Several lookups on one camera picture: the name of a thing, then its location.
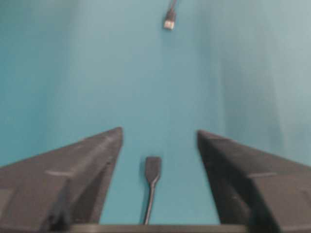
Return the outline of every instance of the dark gray triangular piece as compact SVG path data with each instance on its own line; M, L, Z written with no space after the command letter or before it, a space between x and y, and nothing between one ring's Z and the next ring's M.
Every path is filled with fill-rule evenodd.
M222 223L311 231L311 167L205 131L198 147Z
M63 230L97 222L122 145L122 129L0 169L0 231Z

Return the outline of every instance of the teal background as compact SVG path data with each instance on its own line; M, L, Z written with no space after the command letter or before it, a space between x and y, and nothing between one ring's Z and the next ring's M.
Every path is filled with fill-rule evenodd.
M102 223L219 223L196 149L206 129L311 164L311 1L0 0L0 164L116 126Z

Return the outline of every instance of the flat connector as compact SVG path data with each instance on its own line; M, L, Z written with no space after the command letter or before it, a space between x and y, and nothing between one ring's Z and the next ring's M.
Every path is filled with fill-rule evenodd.
M164 28L173 30L175 25L176 13L173 9L170 9L165 17Z

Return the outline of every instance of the usb connector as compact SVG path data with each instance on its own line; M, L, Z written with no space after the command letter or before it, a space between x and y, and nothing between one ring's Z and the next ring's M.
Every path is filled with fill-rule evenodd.
M173 30L175 26L175 19L176 19L176 13L174 9L171 8L166 14L165 21L164 21L164 28Z

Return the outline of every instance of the wire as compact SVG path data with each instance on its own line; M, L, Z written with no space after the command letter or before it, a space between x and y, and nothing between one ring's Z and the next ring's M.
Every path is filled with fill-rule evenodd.
M172 0L171 11L174 10L177 0Z
M155 184L150 184L150 191L149 191L149 199L148 199L148 207L145 215L144 225L149 224L150 220L150 214L152 209L152 203L154 202L154 196L155 196Z

